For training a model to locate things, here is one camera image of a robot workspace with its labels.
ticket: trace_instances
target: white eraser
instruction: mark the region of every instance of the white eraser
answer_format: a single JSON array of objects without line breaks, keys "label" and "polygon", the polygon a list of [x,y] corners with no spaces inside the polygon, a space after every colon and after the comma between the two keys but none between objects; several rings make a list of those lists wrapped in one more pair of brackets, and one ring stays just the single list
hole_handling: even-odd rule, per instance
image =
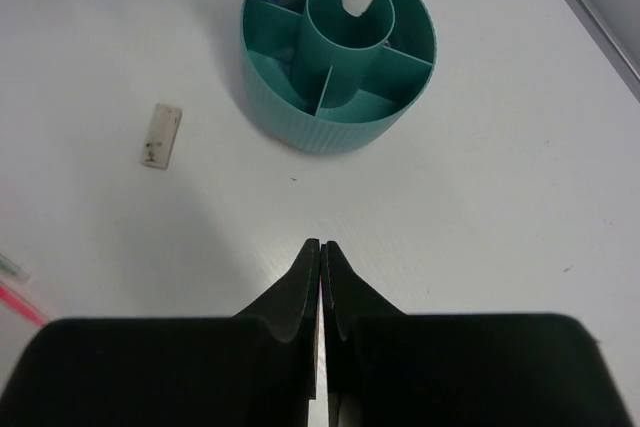
[{"label": "white eraser", "polygon": [[156,105],[140,157],[142,165],[163,170],[169,167],[169,159],[181,119],[182,109],[163,104]]}]

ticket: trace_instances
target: pen holder center cylinder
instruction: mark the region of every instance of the pen holder center cylinder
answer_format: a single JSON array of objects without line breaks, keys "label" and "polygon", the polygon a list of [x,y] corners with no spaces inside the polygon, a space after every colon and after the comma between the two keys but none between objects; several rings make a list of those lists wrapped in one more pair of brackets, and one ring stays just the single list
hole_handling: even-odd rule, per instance
[{"label": "pen holder center cylinder", "polygon": [[291,84],[309,103],[323,99],[324,108],[346,104],[358,92],[394,26],[391,0],[374,0],[361,17],[349,15],[342,0],[307,0]]}]

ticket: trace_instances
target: desk organizer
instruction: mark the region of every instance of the desk organizer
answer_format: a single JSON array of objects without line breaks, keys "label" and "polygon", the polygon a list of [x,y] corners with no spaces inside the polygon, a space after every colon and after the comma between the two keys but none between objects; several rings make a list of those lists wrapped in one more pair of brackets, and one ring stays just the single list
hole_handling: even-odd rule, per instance
[{"label": "desk organizer", "polygon": [[359,18],[341,0],[300,11],[245,0],[243,79],[257,121],[297,149],[337,154],[382,135],[423,92],[436,39],[421,0],[374,0]]}]

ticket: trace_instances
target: green pen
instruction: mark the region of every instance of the green pen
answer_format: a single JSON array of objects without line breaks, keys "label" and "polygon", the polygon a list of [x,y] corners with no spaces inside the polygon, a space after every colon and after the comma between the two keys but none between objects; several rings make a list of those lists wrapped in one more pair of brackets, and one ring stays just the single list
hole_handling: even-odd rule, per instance
[{"label": "green pen", "polygon": [[2,254],[0,254],[0,275],[18,284],[24,284],[29,280],[29,274]]}]

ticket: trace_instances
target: pink pen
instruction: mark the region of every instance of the pink pen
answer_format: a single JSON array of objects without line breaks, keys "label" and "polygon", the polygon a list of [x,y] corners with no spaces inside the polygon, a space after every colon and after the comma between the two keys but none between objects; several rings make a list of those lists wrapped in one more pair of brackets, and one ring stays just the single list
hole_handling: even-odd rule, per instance
[{"label": "pink pen", "polygon": [[49,322],[49,319],[44,314],[3,283],[0,283],[0,300],[11,310],[39,327]]}]

